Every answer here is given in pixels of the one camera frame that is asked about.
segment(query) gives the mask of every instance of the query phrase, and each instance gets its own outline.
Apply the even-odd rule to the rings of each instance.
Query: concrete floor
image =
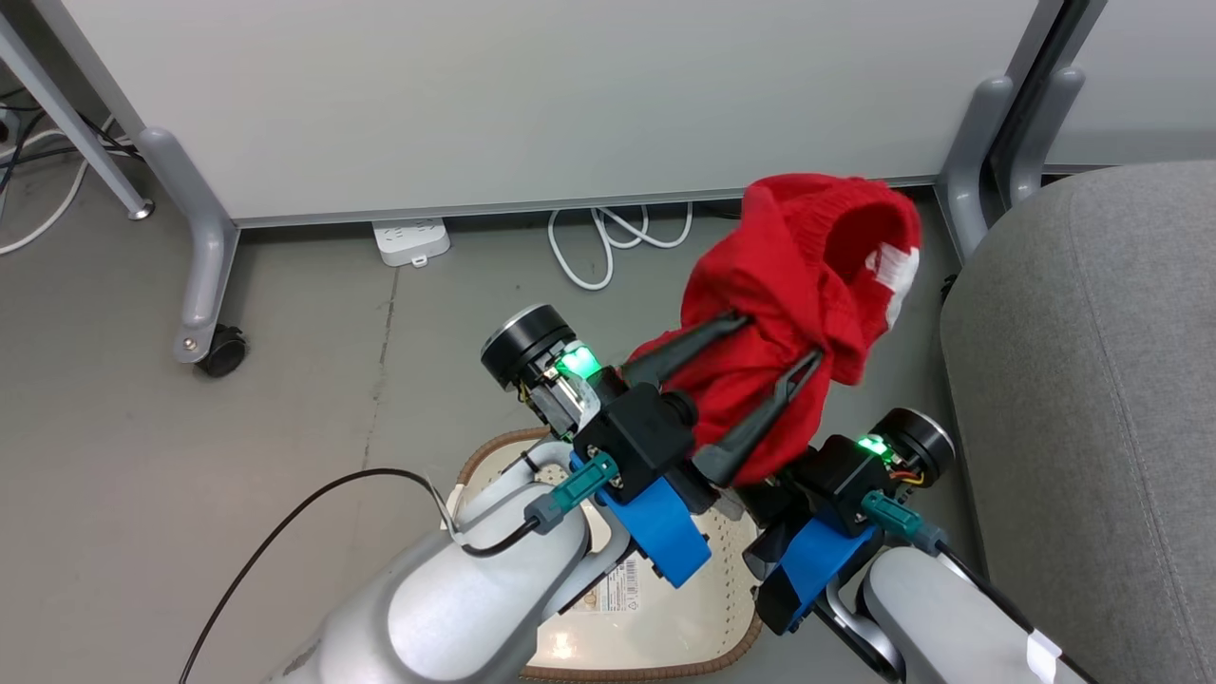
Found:
[[[46,215],[73,170],[54,162],[19,174],[0,242]],[[90,174],[57,226],[0,258],[4,682],[175,679],[233,573],[316,487],[396,465],[446,488],[479,444],[536,425],[478,363],[507,316],[550,302],[601,358],[621,360],[676,323],[693,263],[734,225],[698,215],[680,248],[618,252],[601,293],[568,282],[544,224],[518,218],[454,222],[451,252],[421,270],[384,267],[366,226],[249,234],[223,320],[246,329],[253,352],[213,381],[171,359],[190,242],[163,191],[142,180],[158,203],[151,219],[126,222]],[[950,420],[938,290],[957,264],[935,204],[918,201],[918,280],[865,382],[833,387],[822,436],[863,432],[895,405]],[[601,268],[587,217],[565,217],[574,268]],[[675,235],[679,223],[655,232]],[[972,550],[957,473],[913,501]],[[191,680],[259,680],[435,525],[432,504],[400,481],[331,494],[249,574]],[[765,634],[738,665],[697,682],[736,680],[878,682],[817,621]]]

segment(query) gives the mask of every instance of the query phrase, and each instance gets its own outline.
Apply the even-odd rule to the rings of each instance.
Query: gray sofa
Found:
[[[941,342],[995,584],[1103,683],[1216,682],[1216,162],[1045,187]]]

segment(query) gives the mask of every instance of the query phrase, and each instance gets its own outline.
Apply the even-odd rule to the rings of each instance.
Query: printed label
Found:
[[[637,572],[641,560],[636,554],[625,559],[570,607],[575,612],[636,612],[642,607],[642,592]]]

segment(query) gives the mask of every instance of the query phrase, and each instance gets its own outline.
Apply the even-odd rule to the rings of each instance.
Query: red cloth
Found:
[[[728,309],[753,323],[715,342],[664,387],[697,402],[700,447],[747,416],[812,347],[822,347],[824,358],[737,483],[762,481],[805,452],[829,380],[861,381],[869,346],[899,313],[919,247],[912,202],[880,183],[788,174],[748,187],[739,228],[702,257],[688,279],[680,324],[694,326]]]

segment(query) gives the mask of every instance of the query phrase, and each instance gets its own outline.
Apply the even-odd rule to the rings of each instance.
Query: white board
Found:
[[[1034,0],[62,0],[236,219],[936,174]]]
[[[1073,63],[1086,80],[1049,164],[1216,157],[1216,2],[1113,0]]]

